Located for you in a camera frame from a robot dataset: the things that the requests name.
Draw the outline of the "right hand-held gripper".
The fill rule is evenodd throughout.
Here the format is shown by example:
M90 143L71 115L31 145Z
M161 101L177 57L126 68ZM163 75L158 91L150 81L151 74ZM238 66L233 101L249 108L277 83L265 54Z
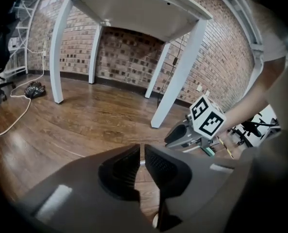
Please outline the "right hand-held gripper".
M205 149L210 146L212 139L226 121L221 108L205 95L200 96L190 106L187 118L189 124L176 124L165 137L167 148L186 148L194 142Z

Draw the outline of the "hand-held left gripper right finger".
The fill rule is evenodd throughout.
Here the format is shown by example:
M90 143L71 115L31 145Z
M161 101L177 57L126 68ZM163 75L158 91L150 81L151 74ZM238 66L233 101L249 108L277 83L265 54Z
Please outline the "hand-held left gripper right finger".
M247 149L233 160L145 145L145 166L160 190L156 228L166 233L225 233L255 153Z

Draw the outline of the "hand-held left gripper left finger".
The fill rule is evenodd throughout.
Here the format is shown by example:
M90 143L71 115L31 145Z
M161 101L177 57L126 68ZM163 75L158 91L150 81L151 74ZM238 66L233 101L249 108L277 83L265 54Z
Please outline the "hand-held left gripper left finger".
M20 211L48 233L158 233L134 188L140 145L79 158L20 199Z

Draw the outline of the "person's right forearm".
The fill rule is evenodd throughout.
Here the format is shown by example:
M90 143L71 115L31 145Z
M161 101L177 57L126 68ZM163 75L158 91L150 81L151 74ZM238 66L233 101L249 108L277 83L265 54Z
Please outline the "person's right forearm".
M218 132L219 137L223 137L228 129L250 119L267 107L266 92L284 71L285 66L285 56L264 62L263 70L249 91L233 108L226 112L226 121Z

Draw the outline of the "black plastic bag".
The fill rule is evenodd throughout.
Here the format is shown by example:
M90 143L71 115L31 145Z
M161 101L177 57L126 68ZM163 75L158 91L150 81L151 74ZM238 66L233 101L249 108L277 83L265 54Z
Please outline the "black plastic bag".
M32 81L25 88L24 94L27 98L35 99L46 95L46 86L38 81Z

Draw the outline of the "white square table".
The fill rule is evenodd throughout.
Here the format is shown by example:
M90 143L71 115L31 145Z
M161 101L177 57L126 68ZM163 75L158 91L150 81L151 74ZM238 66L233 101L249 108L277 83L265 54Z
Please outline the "white square table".
M62 37L70 10L76 7L97 24L88 70L88 82L95 81L97 50L102 30L115 27L144 33L165 43L156 70L160 71L171 42L188 34L186 47L173 77L156 109L151 126L158 128L165 120L196 60L207 23L212 14L194 0L64 0L51 38L49 72L53 98L63 99L59 57Z

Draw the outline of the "white metal beam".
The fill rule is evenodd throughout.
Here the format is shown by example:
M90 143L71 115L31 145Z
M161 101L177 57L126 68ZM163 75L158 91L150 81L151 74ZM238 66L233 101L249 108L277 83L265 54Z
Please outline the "white metal beam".
M263 65L263 41L247 0L222 0L233 13L248 39L254 58L251 79L255 80Z

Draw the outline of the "person's beige shirt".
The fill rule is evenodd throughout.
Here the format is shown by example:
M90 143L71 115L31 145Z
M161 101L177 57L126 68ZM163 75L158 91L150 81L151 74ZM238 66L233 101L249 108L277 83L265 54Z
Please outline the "person's beige shirt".
M248 2L261 34L264 62L285 57L288 54L288 27L272 10L253 0Z

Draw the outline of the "white metal shelf rack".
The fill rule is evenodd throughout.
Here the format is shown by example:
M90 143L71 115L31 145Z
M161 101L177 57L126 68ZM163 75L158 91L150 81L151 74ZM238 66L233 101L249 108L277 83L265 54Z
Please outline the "white metal shelf rack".
M39 2L40 0L16 0L14 2L11 12L15 13L19 23L8 44L10 60L3 72L3 76L6 79L10 79L17 74L28 73L28 39L32 20Z

